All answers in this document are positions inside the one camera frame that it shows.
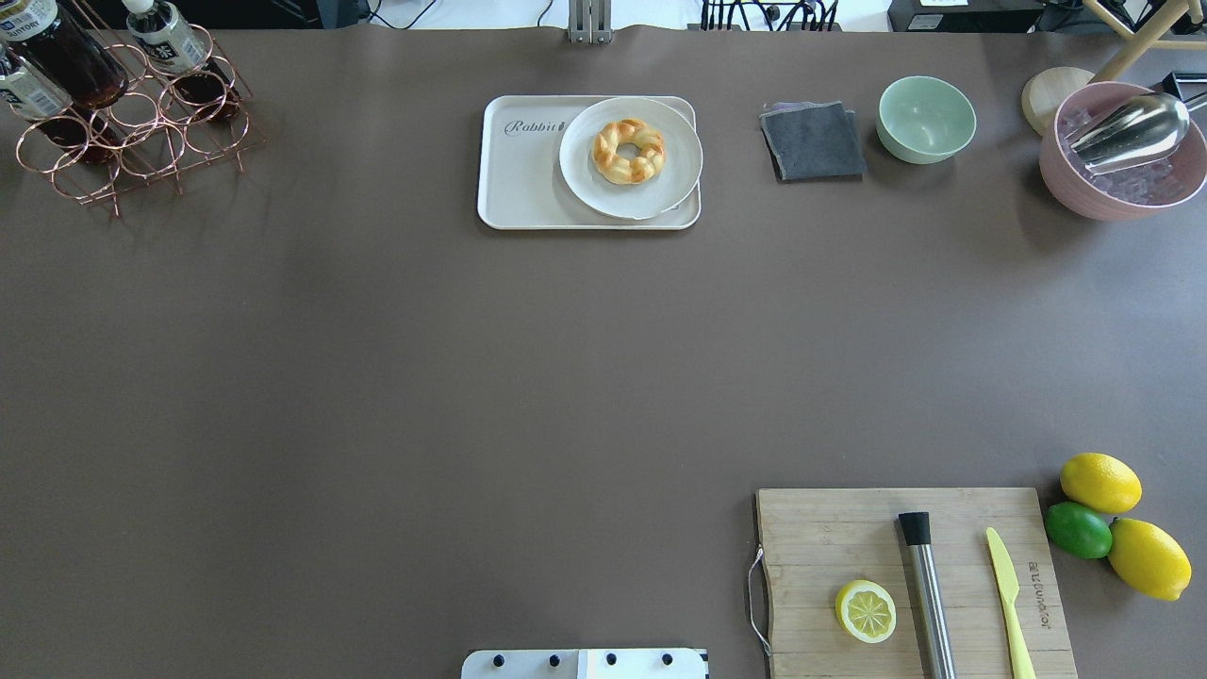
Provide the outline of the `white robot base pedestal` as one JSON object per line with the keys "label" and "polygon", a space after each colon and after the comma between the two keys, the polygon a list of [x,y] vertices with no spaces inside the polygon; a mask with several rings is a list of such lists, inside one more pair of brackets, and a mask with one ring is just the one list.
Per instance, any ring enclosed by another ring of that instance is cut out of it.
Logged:
{"label": "white robot base pedestal", "polygon": [[705,650],[693,648],[583,648],[478,650],[461,678],[709,678]]}

